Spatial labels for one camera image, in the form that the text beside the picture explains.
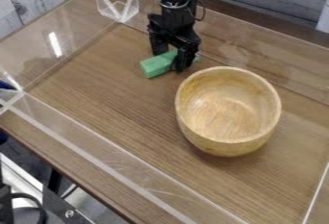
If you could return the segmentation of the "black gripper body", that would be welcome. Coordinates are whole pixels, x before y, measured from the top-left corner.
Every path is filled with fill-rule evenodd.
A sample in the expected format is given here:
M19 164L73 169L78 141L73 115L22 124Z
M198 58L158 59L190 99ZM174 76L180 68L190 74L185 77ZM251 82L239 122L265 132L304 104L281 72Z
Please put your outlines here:
M200 50L201 38L194 31L197 18L197 4L186 3L172 6L161 3L161 13L149 14L149 35L162 36L169 45L178 49L196 46Z

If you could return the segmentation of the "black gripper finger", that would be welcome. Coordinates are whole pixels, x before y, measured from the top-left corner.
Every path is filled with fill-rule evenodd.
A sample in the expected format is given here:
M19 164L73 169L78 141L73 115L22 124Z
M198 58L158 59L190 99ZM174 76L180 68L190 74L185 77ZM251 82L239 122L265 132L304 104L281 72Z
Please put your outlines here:
M178 54L174 58L174 70L181 73L193 64L198 48L196 46L184 46L178 49Z
M154 56L161 55L169 51L169 43L162 36L152 34L149 36L149 40Z

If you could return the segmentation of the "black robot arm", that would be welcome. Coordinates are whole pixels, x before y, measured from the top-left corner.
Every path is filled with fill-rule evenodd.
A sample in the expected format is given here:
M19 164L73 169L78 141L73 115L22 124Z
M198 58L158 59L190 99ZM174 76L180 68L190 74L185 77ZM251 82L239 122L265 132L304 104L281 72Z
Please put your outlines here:
M154 56L165 54L169 46L178 49L172 69L184 72L193 64L202 39L194 31L200 0L160 0L161 13L149 14L149 41Z

